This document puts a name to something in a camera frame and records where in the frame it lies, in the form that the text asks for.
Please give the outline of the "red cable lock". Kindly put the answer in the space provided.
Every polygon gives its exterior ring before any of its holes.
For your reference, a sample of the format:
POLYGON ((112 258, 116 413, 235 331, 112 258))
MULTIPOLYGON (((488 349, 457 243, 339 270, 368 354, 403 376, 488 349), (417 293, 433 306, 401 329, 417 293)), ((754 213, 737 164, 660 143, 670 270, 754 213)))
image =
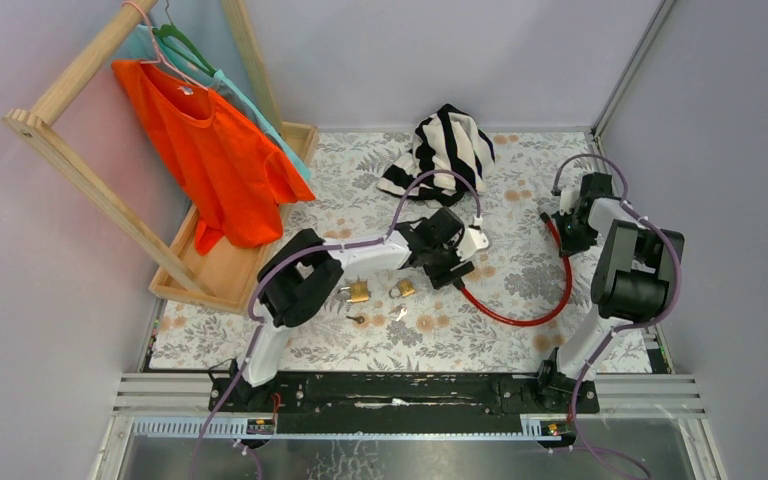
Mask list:
POLYGON ((451 305, 507 326, 551 323, 568 308, 575 290, 574 270, 560 256, 559 231, 546 213, 511 226, 456 283, 451 305))

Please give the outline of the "brass padlock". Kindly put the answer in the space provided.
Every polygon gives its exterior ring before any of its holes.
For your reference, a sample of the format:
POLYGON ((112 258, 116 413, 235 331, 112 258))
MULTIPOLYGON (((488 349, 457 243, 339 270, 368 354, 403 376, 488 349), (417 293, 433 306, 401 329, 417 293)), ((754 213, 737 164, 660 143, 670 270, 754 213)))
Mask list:
POLYGON ((365 280, 358 280, 339 287, 337 289, 337 296, 349 304, 367 302, 371 298, 368 282, 365 280))
POLYGON ((410 279, 401 279, 388 291, 392 299, 407 298, 417 293, 414 283, 410 279))

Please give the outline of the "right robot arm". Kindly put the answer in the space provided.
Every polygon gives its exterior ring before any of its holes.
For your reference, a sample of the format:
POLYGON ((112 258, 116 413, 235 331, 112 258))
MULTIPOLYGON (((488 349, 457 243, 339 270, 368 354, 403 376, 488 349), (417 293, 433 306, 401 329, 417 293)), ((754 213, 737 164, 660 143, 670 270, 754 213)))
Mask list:
POLYGON ((679 282, 685 237, 655 231, 613 191, 605 173, 583 176, 560 192, 553 216, 564 259, 604 241, 590 286, 591 310, 574 334, 538 370, 535 402, 557 412, 577 399, 611 349, 638 325, 669 311, 679 282))

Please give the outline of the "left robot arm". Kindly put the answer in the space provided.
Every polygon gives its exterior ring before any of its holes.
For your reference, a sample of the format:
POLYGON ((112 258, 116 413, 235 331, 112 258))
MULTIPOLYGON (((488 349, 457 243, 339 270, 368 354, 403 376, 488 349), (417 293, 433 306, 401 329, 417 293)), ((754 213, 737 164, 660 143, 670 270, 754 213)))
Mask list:
POLYGON ((248 411, 267 404, 267 384, 277 375, 290 334, 319 313, 343 280, 420 269, 440 289, 473 271, 473 257, 489 246, 480 217, 466 223, 447 207, 396 222, 382 236, 348 242, 300 231, 257 275, 248 316, 258 325, 236 359, 232 398, 248 411))

